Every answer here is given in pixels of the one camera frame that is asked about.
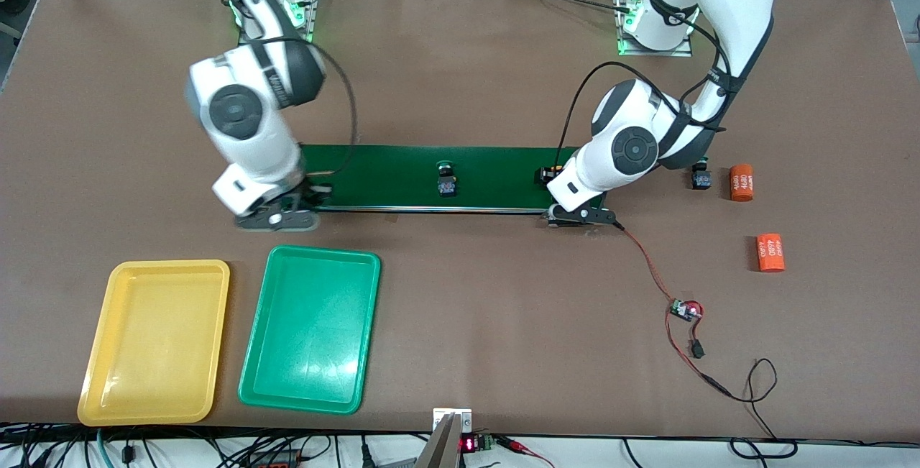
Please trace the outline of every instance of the white robotic arm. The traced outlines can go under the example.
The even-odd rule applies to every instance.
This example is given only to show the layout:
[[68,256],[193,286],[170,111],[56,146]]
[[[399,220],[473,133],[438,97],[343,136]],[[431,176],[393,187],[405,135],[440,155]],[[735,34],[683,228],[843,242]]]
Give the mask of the white robotic arm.
[[279,110],[318,95],[325,68],[276,0],[234,0],[259,26],[259,39],[190,68],[186,98],[230,163],[214,193],[237,216],[303,180],[300,146]]
[[[592,117],[592,140],[579,148],[548,184],[566,211],[575,211],[595,196],[634,182],[656,163],[668,169],[685,168],[706,154],[722,115],[769,38],[773,0],[696,2],[716,30],[727,64],[722,58],[717,61],[690,107],[681,107],[677,100],[655,92],[643,81],[621,82],[607,92]],[[674,7],[669,1],[665,3]],[[651,5],[661,9],[661,3]],[[659,42],[676,38],[674,26],[667,23],[669,10],[663,9],[658,18],[651,14],[644,18],[658,25],[663,35]],[[686,33],[683,24],[678,29],[681,35]]]

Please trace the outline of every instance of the white surface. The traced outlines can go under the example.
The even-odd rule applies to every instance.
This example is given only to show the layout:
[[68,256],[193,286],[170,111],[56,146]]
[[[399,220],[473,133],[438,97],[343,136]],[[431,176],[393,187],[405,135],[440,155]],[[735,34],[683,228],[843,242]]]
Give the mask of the white surface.
[[[620,439],[575,439],[575,438],[517,438],[536,454],[554,462],[556,468],[631,468],[635,467],[627,457]],[[227,454],[244,448],[251,441],[243,439],[222,439],[221,448]],[[148,441],[151,452],[159,468],[210,468],[216,467],[220,458],[204,441],[194,439],[167,439],[167,441]],[[302,441],[296,441],[299,447]],[[368,446],[374,461],[378,464],[403,461],[417,457],[424,448],[424,443],[413,436],[368,436]],[[152,468],[144,448],[138,441],[133,441],[137,459],[132,462],[134,468]],[[311,439],[305,454],[317,454],[326,445],[322,438]],[[116,468],[122,468],[121,448],[124,442],[118,441],[109,446]],[[753,468],[755,461],[746,461],[732,454],[726,442],[720,441],[665,441],[665,439],[631,439],[635,458],[643,468],[663,466],[680,466],[681,468],[739,467]],[[764,454],[775,454],[778,450],[769,445],[760,445]],[[33,458],[42,450],[36,449]],[[91,468],[104,466],[99,457],[96,443],[89,446]],[[359,436],[340,436],[339,452],[343,468],[360,468],[361,438]],[[19,466],[19,449],[0,451],[0,466]],[[57,455],[52,455],[50,462],[56,462]],[[469,468],[479,468],[493,462],[500,462],[497,468],[548,468],[539,459],[512,454],[506,449],[477,452],[466,455]],[[920,449],[858,447],[830,445],[801,445],[799,453],[791,459],[768,461],[770,466],[781,468],[837,467],[837,468],[907,468],[920,466]],[[336,467],[335,443],[323,456],[302,464],[303,468]],[[63,468],[86,468],[83,458],[83,445],[71,449]]]

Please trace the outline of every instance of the brown tabletop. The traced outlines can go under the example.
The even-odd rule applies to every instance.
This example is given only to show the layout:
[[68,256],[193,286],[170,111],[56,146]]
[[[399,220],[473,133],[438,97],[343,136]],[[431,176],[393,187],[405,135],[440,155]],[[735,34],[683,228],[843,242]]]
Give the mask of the brown tabletop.
[[[188,65],[233,45],[218,1],[40,0],[0,96],[0,419],[75,421],[115,265],[219,258],[233,281],[206,424],[423,430],[431,408],[469,406],[476,426],[516,433],[763,435],[671,350],[665,301],[617,229],[341,214],[309,234],[236,230],[210,189],[226,163],[182,98]],[[610,12],[562,0],[323,0],[316,42],[354,82],[362,143],[552,147],[581,79],[615,58],[614,35]],[[696,45],[692,59],[625,61],[679,93],[711,60]],[[625,78],[591,82],[569,144],[588,140],[602,92]],[[329,78],[285,116],[299,140],[342,143],[347,108]],[[756,357],[776,363],[758,409],[780,436],[920,435],[917,114],[888,1],[778,0],[709,151],[715,189],[658,170],[608,197],[674,295],[706,305],[704,371],[739,393]],[[727,200],[739,162],[755,166],[752,203]],[[753,271],[762,232],[783,236],[782,274]],[[382,259],[353,416],[236,399],[280,243]]]

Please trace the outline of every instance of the plastic tray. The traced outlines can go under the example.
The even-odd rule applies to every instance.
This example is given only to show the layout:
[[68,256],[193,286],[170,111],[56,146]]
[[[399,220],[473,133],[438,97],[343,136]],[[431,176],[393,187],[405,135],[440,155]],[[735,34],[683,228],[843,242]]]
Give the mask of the plastic tray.
[[239,399],[319,413],[361,405],[380,259],[280,245],[269,254]]
[[83,379],[88,426],[192,423],[211,411],[230,269],[217,260],[112,271]]

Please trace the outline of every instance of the green tray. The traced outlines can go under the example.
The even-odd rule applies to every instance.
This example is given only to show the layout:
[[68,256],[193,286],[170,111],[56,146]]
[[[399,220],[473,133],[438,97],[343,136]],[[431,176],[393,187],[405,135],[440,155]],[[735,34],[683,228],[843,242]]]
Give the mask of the green tray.
[[380,259],[279,245],[269,254],[239,381],[246,405],[353,413],[361,405]]
[[[335,170],[345,144],[302,144],[311,171]],[[575,153],[563,148],[559,163]],[[348,167],[316,183],[331,183],[332,197],[319,211],[394,211],[539,214],[553,203],[536,170],[553,165],[556,148],[396,147],[358,144]],[[457,195],[438,193],[438,163],[453,163]]]

